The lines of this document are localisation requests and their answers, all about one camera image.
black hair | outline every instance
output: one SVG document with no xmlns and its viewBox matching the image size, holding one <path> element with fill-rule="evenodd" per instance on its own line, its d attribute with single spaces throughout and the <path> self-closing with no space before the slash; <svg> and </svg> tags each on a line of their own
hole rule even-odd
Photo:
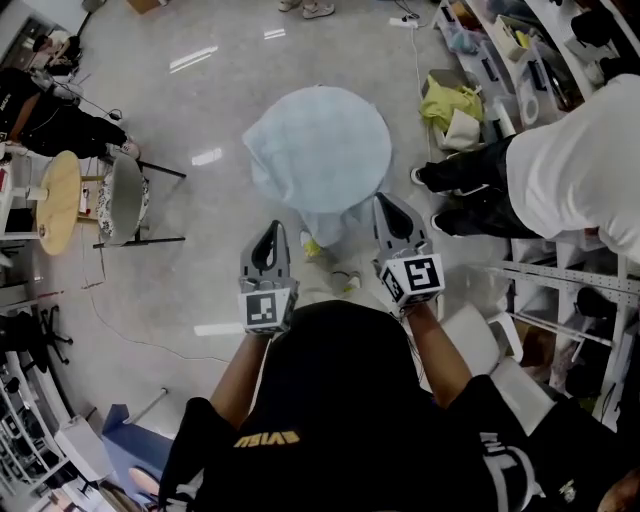
<svg viewBox="0 0 640 512">
<path fill-rule="evenodd" d="M 35 41 L 33 42 L 33 51 L 39 52 L 40 48 L 42 48 L 42 45 L 46 42 L 47 39 L 47 36 L 45 36 L 44 34 L 40 34 L 38 37 L 36 37 Z"/>
</svg>

chair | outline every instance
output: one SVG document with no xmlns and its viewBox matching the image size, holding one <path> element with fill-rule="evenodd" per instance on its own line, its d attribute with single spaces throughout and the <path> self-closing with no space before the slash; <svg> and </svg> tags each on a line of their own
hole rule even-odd
<svg viewBox="0 0 640 512">
<path fill-rule="evenodd" d="M 523 351 L 511 317 L 501 313 L 485 320 L 467 303 L 442 327 L 471 374 L 491 377 L 525 433 L 530 435 L 555 402 L 518 364 Z"/>
<path fill-rule="evenodd" d="M 55 332 L 53 328 L 54 313 L 58 311 L 58 306 L 53 306 L 50 311 L 43 309 L 41 321 L 25 312 L 18 313 L 13 317 L 2 317 L 0 327 L 4 332 L 0 336 L 0 341 L 2 341 L 0 350 L 3 352 L 28 351 L 32 361 L 22 367 L 23 372 L 27 372 L 34 366 L 37 366 L 42 373 L 47 371 L 50 364 L 47 346 L 55 350 L 62 364 L 69 364 L 69 360 L 62 355 L 57 343 L 73 345 L 73 340 Z"/>
<path fill-rule="evenodd" d="M 98 226 L 103 247 L 128 247 L 163 242 L 181 242 L 184 237 L 142 239 L 140 223 L 149 205 L 149 181 L 142 167 L 185 178 L 186 175 L 156 165 L 136 162 L 128 155 L 113 160 L 113 169 L 104 176 L 98 192 Z"/>
</svg>

yellow cloth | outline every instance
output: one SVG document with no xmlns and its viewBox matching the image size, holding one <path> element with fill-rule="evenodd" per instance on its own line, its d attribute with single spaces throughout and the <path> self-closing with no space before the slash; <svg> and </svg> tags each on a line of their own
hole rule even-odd
<svg viewBox="0 0 640 512">
<path fill-rule="evenodd" d="M 420 104 L 420 113 L 429 122 L 447 133 L 453 111 L 458 109 L 482 122 L 484 118 L 480 97 L 465 86 L 442 87 L 431 75 L 427 77 L 429 90 Z"/>
</svg>

power strip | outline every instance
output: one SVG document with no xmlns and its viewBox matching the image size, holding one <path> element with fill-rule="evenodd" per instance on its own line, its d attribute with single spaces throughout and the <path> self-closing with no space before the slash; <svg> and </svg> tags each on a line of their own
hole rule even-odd
<svg viewBox="0 0 640 512">
<path fill-rule="evenodd" d="M 392 27 L 418 28 L 417 20 L 403 21 L 400 18 L 389 18 L 389 25 L 391 25 Z"/>
</svg>

white sneaker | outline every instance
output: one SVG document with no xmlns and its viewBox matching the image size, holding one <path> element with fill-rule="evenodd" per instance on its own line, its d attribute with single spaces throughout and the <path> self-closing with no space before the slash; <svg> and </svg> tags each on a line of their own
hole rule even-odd
<svg viewBox="0 0 640 512">
<path fill-rule="evenodd" d="M 360 272 L 344 272 L 342 270 L 336 270 L 331 272 L 331 286 L 334 291 L 339 294 L 351 293 L 353 290 L 362 288 L 362 277 Z"/>
<path fill-rule="evenodd" d="M 336 11 L 336 6 L 333 4 L 319 4 L 315 2 L 311 5 L 305 5 L 302 9 L 302 16 L 306 20 L 312 20 L 313 18 L 320 18 L 322 16 L 329 16 Z"/>
<path fill-rule="evenodd" d="M 325 251 L 313 239 L 311 233 L 304 229 L 300 231 L 300 245 L 304 250 L 305 261 L 313 262 L 325 256 Z"/>
<path fill-rule="evenodd" d="M 112 157 L 117 157 L 118 154 L 123 153 L 125 155 L 129 155 L 134 160 L 138 160 L 140 158 L 140 147 L 133 142 L 131 139 L 127 139 L 126 142 L 122 146 L 114 146 L 113 144 L 109 147 L 109 154 Z"/>
<path fill-rule="evenodd" d="M 280 12 L 289 12 L 291 9 L 299 7 L 301 3 L 302 0 L 280 0 L 280 3 L 278 4 L 278 10 Z"/>
</svg>

